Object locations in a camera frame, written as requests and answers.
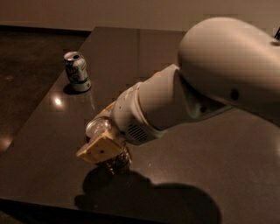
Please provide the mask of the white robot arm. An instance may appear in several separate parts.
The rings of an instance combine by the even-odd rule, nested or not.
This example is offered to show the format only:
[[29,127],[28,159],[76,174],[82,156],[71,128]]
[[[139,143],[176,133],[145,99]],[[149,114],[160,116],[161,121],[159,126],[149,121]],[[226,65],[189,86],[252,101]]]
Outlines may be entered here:
[[128,146],[160,138],[169,128],[231,108],[280,125],[280,46],[252,24],[213,17],[182,38],[178,62],[138,82],[86,127],[78,158],[120,164]]

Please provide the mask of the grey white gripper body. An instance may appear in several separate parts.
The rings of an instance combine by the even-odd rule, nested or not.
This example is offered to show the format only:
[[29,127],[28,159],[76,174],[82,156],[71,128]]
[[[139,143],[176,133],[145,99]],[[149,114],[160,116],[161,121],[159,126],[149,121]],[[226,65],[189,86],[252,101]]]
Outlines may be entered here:
[[144,116],[139,98],[141,85],[142,82],[138,82],[121,93],[111,110],[111,119],[121,136],[134,145],[146,144],[165,134],[164,130],[153,127]]

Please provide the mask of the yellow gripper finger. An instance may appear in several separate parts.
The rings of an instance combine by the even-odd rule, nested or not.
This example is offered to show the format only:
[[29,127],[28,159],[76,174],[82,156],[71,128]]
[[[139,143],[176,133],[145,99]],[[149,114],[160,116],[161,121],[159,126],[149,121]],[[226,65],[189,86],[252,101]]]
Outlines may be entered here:
[[120,155],[125,140],[112,129],[94,129],[86,133],[88,142],[76,153],[76,157],[88,163],[99,164]]
[[100,117],[111,117],[112,109],[115,106],[115,102],[110,103],[100,114]]

